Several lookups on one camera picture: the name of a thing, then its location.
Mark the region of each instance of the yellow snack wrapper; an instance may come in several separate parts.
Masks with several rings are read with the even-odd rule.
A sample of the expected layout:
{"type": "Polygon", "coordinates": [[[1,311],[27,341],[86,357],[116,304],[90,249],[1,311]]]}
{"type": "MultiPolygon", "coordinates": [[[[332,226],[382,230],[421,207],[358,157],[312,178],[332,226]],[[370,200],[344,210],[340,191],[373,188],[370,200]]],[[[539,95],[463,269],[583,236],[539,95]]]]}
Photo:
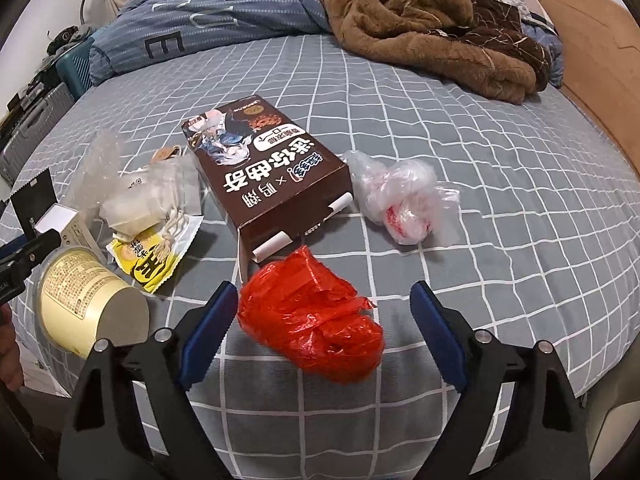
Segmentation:
{"type": "Polygon", "coordinates": [[[142,231],[130,242],[114,240],[107,245],[107,250],[122,270],[153,293],[174,273],[201,223],[202,216],[184,215],[182,228],[175,234],[168,254],[162,238],[165,222],[142,231]]]}

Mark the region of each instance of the fuzzy brown blanket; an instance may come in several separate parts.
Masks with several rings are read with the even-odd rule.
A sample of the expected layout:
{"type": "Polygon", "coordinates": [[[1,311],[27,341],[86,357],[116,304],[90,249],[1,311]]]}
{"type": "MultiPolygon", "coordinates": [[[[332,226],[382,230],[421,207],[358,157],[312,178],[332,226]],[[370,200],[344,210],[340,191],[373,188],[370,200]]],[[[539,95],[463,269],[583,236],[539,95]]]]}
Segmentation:
{"type": "Polygon", "coordinates": [[[321,0],[342,47],[375,61],[449,77],[488,98],[521,103],[543,90],[548,51],[495,0],[321,0]]]}

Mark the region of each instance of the anime character illustration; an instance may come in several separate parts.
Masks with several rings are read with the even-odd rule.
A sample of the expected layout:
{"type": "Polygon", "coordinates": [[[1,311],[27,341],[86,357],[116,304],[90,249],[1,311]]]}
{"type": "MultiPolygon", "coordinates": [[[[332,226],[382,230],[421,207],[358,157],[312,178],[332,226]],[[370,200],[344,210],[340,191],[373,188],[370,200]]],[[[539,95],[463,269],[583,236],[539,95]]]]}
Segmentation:
{"type": "Polygon", "coordinates": [[[252,130],[245,121],[235,121],[230,114],[210,110],[190,126],[194,135],[189,144],[207,152],[220,166],[236,166],[250,158],[252,130]]]}

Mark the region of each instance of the crumpled red plastic bag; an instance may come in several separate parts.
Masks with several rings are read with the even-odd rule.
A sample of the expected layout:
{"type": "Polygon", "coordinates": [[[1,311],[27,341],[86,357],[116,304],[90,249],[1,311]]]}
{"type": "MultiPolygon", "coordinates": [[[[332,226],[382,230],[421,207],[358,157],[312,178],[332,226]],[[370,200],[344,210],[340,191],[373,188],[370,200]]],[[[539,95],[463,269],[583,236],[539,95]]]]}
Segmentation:
{"type": "Polygon", "coordinates": [[[302,246],[264,266],[240,291],[240,326],[306,372],[338,383],[363,380],[380,364],[382,327],[373,305],[302,246]]]}

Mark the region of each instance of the drawstring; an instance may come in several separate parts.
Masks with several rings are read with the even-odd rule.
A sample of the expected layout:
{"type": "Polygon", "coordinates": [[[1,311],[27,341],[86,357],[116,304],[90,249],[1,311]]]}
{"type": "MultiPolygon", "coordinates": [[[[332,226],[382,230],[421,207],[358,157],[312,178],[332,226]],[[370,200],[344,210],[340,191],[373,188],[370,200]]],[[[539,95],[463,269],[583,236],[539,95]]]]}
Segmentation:
{"type": "Polygon", "coordinates": [[[184,212],[182,209],[172,207],[169,213],[169,219],[160,231],[162,241],[156,246],[154,252],[156,254],[156,260],[158,262],[164,262],[171,249],[174,247],[175,237],[182,231],[184,227],[184,212]]]}

